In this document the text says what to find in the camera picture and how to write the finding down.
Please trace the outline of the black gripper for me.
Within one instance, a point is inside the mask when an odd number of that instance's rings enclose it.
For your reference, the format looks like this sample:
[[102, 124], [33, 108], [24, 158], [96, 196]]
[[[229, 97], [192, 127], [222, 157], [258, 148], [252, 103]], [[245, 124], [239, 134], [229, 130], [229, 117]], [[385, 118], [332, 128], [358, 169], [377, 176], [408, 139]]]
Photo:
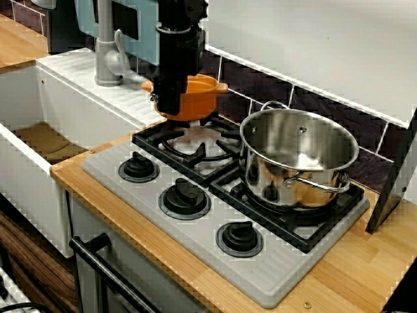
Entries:
[[159, 112], [179, 114], [187, 76], [195, 76], [203, 68], [205, 42], [206, 33], [198, 26], [192, 26], [186, 33], [160, 32], [161, 75], [154, 78], [152, 92]]

